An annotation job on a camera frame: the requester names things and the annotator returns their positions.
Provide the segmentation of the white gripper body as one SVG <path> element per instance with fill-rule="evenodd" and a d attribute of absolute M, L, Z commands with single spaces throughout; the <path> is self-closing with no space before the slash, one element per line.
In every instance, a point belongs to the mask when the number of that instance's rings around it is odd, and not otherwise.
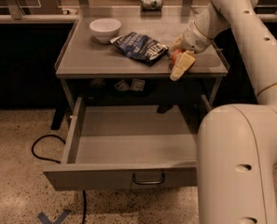
<path fill-rule="evenodd" d="M 201 53 L 212 44 L 212 40 L 212 28 L 210 26 L 191 21 L 183 32 L 181 44 L 186 50 Z"/>

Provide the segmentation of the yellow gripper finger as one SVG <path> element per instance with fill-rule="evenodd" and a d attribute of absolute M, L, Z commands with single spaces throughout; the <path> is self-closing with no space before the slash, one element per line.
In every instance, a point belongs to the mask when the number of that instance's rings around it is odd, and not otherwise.
<path fill-rule="evenodd" d="M 182 41 L 183 41 L 183 37 L 180 35 L 174 40 L 173 44 L 171 45 L 171 51 L 176 51 L 178 49 L 184 50 L 185 48 L 182 45 Z"/>
<path fill-rule="evenodd" d="M 192 51 L 177 49 L 172 55 L 172 68 L 170 79 L 177 81 L 196 61 Z"/>

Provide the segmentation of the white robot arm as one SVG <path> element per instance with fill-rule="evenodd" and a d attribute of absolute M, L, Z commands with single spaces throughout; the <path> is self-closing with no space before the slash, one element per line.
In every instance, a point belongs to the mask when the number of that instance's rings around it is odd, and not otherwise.
<path fill-rule="evenodd" d="M 256 3 L 211 0 L 175 44 L 202 52 L 231 29 L 256 96 L 253 105 L 222 105 L 201 122 L 200 224 L 277 224 L 277 40 L 255 13 Z"/>

